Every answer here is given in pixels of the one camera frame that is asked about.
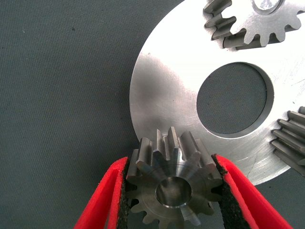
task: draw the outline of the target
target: steel pinion gear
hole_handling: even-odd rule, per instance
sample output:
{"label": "steel pinion gear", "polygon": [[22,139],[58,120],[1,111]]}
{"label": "steel pinion gear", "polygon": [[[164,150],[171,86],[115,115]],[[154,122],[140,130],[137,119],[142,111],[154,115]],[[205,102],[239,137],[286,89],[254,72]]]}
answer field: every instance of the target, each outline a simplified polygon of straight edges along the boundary
{"label": "steel pinion gear", "polygon": [[278,121],[282,129],[272,131],[277,139],[271,144],[275,155],[305,177],[305,107],[289,111],[288,117],[288,121]]}
{"label": "steel pinion gear", "polygon": [[223,182],[201,140],[194,140],[190,132],[177,137],[174,127],[168,135],[157,130],[154,143],[141,139],[132,154],[127,181],[137,186],[127,192],[127,198],[139,201],[131,211],[145,211],[143,223],[156,219],[160,229],[170,223],[182,229],[187,220],[200,225],[197,215],[214,213],[211,201],[221,196],[212,189]]}
{"label": "steel pinion gear", "polygon": [[224,38],[224,48],[265,47],[298,30],[297,14],[304,11],[305,0],[212,0],[204,8],[213,14],[205,26],[216,26],[212,40]]}

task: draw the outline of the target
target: red clamp jaw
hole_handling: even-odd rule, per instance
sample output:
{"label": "red clamp jaw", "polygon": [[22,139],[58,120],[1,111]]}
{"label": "red clamp jaw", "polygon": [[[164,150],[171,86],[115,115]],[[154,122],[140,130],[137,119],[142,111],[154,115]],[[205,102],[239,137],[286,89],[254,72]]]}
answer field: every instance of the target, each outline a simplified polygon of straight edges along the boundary
{"label": "red clamp jaw", "polygon": [[[224,180],[219,204],[226,229],[292,229],[231,161],[219,155],[212,157]],[[74,229],[127,228],[127,165],[124,157],[110,166]]]}
{"label": "red clamp jaw", "polygon": [[114,162],[89,200],[74,229],[127,228],[125,172],[128,158]]}
{"label": "red clamp jaw", "polygon": [[226,229],[292,229],[236,165],[220,155],[212,157],[224,179],[219,204]]}

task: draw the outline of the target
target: small metal gear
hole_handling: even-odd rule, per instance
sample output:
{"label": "small metal gear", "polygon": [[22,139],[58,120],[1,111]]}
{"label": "small metal gear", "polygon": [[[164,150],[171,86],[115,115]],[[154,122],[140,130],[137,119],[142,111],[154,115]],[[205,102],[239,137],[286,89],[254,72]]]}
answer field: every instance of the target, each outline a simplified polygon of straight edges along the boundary
{"label": "small metal gear", "polygon": [[201,140],[194,140],[190,132],[177,137],[174,127],[168,135],[157,130],[155,144],[141,139],[132,154],[127,181],[137,186],[126,194],[139,201],[131,211],[145,211],[143,223],[156,219],[160,229],[170,223],[184,228],[186,220],[200,225],[197,215],[214,213],[210,201],[219,201],[221,196],[212,189],[223,182]]}
{"label": "small metal gear", "polygon": [[212,0],[204,8],[213,14],[205,26],[216,26],[212,40],[224,38],[224,48],[265,47],[298,30],[297,14],[304,11],[305,0]]}
{"label": "small metal gear", "polygon": [[305,107],[289,111],[288,117],[288,121],[278,121],[282,129],[272,131],[278,138],[271,144],[280,159],[305,177]]}

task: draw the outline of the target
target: aluminum plate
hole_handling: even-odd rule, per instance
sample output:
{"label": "aluminum plate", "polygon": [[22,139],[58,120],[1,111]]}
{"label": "aluminum plate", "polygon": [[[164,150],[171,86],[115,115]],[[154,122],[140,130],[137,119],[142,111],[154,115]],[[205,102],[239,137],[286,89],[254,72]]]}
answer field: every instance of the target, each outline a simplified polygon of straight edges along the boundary
{"label": "aluminum plate", "polygon": [[[282,43],[265,48],[222,49],[206,29],[211,17],[203,14],[208,0],[186,0],[153,30],[135,64],[130,86],[130,110],[137,137],[155,139],[155,129],[167,133],[175,126],[180,135],[190,130],[211,154],[233,161],[257,185],[285,172],[289,166],[273,154],[271,130],[297,111],[305,99],[305,27],[286,34]],[[298,16],[305,20],[305,14]],[[217,68],[244,62],[261,72],[267,102],[260,117],[235,134],[218,134],[201,123],[197,95],[205,79]]]}

